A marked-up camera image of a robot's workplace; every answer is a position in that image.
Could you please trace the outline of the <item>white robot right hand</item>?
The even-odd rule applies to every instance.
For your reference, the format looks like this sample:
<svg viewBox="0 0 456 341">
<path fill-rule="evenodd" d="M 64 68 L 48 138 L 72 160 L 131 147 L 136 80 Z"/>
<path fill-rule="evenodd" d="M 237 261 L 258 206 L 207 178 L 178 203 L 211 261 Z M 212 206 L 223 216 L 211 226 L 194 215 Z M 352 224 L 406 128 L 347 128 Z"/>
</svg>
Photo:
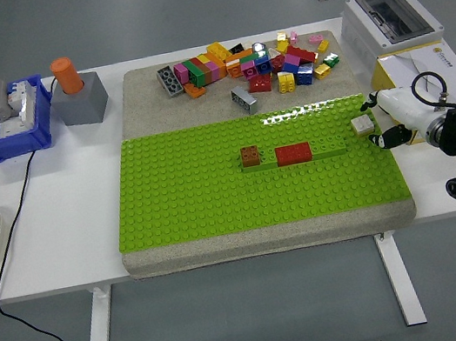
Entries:
<svg viewBox="0 0 456 341">
<path fill-rule="evenodd" d="M 444 114 L 435 111 L 433 105 L 427 105 L 412 94 L 412 89 L 398 87 L 371 93 L 369 99 L 360 107 L 361 111 L 378 107 L 389 114 L 404 129 L 392 127 L 381 136 L 374 136 L 372 141 L 381 148 L 391 149 L 408 142 L 412 132 L 417 131 L 432 146 L 438 146 L 436 135 L 442 131 Z"/>
</svg>

